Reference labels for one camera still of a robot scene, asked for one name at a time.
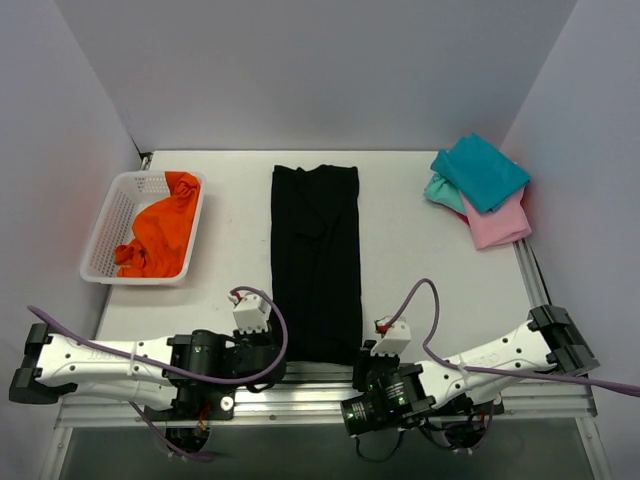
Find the orange t shirt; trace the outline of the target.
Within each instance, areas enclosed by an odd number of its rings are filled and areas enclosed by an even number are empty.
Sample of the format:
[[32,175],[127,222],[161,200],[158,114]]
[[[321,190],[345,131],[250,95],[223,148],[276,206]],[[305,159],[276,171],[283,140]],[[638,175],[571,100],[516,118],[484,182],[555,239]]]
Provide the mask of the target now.
[[201,185],[188,172],[168,171],[165,180],[169,196],[141,211],[134,238],[114,249],[118,277],[172,278],[183,268]]

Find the black t shirt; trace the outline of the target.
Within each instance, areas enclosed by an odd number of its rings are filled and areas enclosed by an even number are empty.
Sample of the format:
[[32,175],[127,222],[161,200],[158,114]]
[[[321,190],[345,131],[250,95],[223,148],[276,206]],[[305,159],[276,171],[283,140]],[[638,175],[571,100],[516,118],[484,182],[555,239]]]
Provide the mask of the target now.
[[290,361],[350,365],[362,345],[359,192],[355,167],[273,170],[272,292]]

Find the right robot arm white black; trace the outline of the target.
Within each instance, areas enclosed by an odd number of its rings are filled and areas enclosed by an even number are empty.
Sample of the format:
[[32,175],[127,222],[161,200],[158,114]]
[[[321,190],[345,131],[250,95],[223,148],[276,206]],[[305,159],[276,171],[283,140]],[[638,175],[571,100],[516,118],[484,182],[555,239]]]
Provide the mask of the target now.
[[599,362],[566,309],[542,305],[501,338],[447,358],[401,363],[361,349],[354,368],[359,396],[341,402],[350,436],[387,428],[412,429],[438,414],[464,413],[491,403],[518,374],[578,376]]

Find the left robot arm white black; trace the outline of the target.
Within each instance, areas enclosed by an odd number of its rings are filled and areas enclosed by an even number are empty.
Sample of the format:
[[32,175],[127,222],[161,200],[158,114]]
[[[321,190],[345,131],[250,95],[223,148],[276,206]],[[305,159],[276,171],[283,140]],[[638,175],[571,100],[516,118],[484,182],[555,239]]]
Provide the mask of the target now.
[[281,348],[267,332],[225,335],[195,330],[91,348],[32,325],[9,387],[13,403],[50,405],[64,396],[91,396],[142,405],[154,419],[199,415],[229,420],[235,391],[270,388],[286,372]]

